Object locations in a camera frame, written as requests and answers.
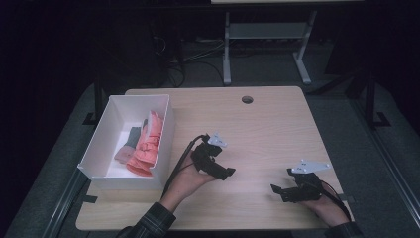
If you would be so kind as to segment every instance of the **sleeve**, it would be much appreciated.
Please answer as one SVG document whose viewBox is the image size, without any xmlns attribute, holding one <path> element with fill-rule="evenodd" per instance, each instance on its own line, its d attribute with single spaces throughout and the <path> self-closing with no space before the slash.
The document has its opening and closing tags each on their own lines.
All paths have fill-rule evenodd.
<svg viewBox="0 0 420 238">
<path fill-rule="evenodd" d="M 163 237 L 176 217 L 160 203 L 146 212 L 134 227 L 126 227 L 117 238 L 160 238 Z"/>
<path fill-rule="evenodd" d="M 334 226 L 325 232 L 327 238 L 364 238 L 364 234 L 355 222 Z"/>
</svg>

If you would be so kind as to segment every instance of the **table leg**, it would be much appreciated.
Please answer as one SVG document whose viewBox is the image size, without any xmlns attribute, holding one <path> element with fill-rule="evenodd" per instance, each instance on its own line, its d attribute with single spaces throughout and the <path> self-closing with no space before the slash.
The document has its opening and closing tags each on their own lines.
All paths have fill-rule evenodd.
<svg viewBox="0 0 420 238">
<path fill-rule="evenodd" d="M 309 16 L 308 23 L 305 28 L 305 32 L 302 38 L 302 45 L 298 52 L 293 53 L 293 58 L 296 63 L 297 69 L 299 70 L 300 77 L 304 84 L 310 84 L 311 78 L 309 77 L 308 71 L 306 70 L 305 64 L 303 63 L 303 55 L 306 50 L 306 46 L 308 45 L 309 37 L 311 36 L 312 27 L 315 22 L 317 11 L 312 11 L 311 15 Z"/>
<path fill-rule="evenodd" d="M 223 83 L 230 85 L 231 79 L 231 62 L 229 61 L 229 12 L 226 13 L 225 22 L 225 54 L 223 55 Z"/>
</svg>

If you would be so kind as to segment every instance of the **open box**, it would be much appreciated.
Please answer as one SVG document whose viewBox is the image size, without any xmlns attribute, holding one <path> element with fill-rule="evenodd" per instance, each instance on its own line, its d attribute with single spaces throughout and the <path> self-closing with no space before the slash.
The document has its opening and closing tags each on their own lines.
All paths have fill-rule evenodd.
<svg viewBox="0 0 420 238">
<path fill-rule="evenodd" d="M 127 142 L 130 129 L 143 126 L 151 110 L 163 119 L 163 127 L 152 176 L 141 177 L 127 170 L 114 156 Z M 77 167 L 101 189 L 163 189 L 174 131 L 169 95 L 112 95 Z"/>
</svg>

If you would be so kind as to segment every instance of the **wrist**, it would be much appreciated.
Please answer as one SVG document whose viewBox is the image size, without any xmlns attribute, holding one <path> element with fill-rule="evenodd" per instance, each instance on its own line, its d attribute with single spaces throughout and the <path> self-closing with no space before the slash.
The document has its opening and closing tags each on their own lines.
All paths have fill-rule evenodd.
<svg viewBox="0 0 420 238">
<path fill-rule="evenodd" d="M 182 202 L 183 198 L 176 194 L 176 192 L 168 191 L 160 200 L 160 204 L 168 211 L 174 212 L 176 207 Z"/>
</svg>

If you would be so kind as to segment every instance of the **human hand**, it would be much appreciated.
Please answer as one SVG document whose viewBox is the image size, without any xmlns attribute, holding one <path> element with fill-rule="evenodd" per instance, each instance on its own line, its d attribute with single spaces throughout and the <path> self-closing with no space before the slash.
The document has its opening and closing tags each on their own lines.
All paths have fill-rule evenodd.
<svg viewBox="0 0 420 238">
<path fill-rule="evenodd" d="M 173 212 L 183 199 L 192 195 L 199 187 L 212 180 L 216 180 L 216 178 L 201 174 L 195 169 L 191 159 L 191 152 L 189 152 L 169 189 L 161 198 L 160 204 Z"/>
<path fill-rule="evenodd" d="M 322 186 L 327 192 L 336 196 L 335 192 L 324 182 Z M 330 227 L 350 222 L 344 211 L 324 194 L 318 200 L 300 201 L 298 203 L 315 212 Z"/>
</svg>

